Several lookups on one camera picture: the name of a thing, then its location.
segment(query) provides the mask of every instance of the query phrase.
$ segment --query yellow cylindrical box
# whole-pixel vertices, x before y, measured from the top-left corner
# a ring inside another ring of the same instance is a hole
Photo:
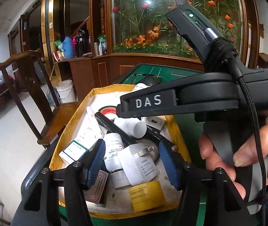
[[[159,181],[146,182],[129,188],[134,211],[145,211],[165,204]]]

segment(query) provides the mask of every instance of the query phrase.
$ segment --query black computer mouse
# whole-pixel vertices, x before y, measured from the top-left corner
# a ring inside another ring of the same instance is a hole
[[[141,79],[138,83],[144,83],[147,86],[155,86],[158,85],[162,81],[162,77],[160,76],[146,76]]]

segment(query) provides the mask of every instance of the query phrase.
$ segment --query finger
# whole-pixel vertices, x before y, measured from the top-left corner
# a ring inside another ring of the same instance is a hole
[[[240,196],[244,199],[246,196],[246,190],[244,189],[243,185],[241,185],[238,182],[234,182],[234,185],[235,185],[237,191],[239,192]]]
[[[217,167],[222,167],[232,181],[236,179],[236,172],[234,168],[226,164],[222,158],[214,150],[212,154],[206,159],[206,169],[214,171]]]
[[[199,149],[202,159],[208,158],[214,150],[212,142],[204,133],[199,137]]]
[[[268,123],[260,129],[260,138],[263,157],[266,157],[268,155]],[[234,164],[236,167],[244,167],[258,161],[254,135],[252,135],[234,154]]]

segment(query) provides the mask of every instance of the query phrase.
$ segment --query white bucket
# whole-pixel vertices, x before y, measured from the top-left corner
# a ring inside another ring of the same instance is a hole
[[[57,84],[57,90],[58,90],[58,97],[61,100],[62,104],[76,101],[72,80],[59,82]]]

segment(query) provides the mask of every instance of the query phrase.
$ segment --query wooden chair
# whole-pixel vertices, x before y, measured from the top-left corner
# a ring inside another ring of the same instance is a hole
[[[33,56],[36,57],[38,64],[42,69],[48,88],[50,90],[52,98],[54,99],[56,107],[53,111],[51,110],[48,100],[40,87],[39,79],[36,75],[34,63],[32,60]],[[30,119],[15,88],[12,86],[11,81],[9,80],[6,68],[14,62],[18,66],[21,79],[27,91],[33,98],[34,102],[36,103],[37,107],[39,108],[45,120],[45,126],[41,133],[38,131],[32,120]],[[49,143],[53,140],[56,134],[60,133],[65,128],[66,124],[69,122],[74,112],[78,108],[80,102],[59,104],[59,101],[53,90],[52,84],[49,80],[48,74],[41,60],[41,53],[39,49],[37,51],[29,50],[11,56],[5,62],[0,63],[0,71],[3,74],[8,89],[10,90],[11,95],[14,101],[16,102],[21,114],[23,115],[24,119],[28,123],[33,133],[36,135],[38,139],[38,144],[44,146],[49,145]]]

